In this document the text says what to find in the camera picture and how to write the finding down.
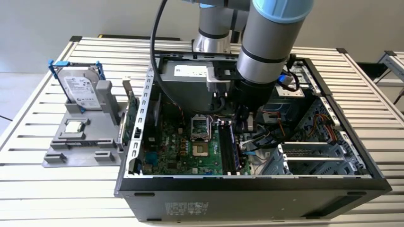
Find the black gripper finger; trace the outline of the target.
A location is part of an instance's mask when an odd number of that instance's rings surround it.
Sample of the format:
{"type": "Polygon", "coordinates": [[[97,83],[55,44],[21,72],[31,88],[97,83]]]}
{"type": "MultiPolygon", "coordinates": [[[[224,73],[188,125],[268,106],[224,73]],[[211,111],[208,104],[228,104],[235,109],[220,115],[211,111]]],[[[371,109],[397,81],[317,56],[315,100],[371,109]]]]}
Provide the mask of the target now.
{"type": "Polygon", "coordinates": [[[256,112],[247,107],[239,107],[235,112],[236,133],[253,133],[257,131],[256,112]]]}

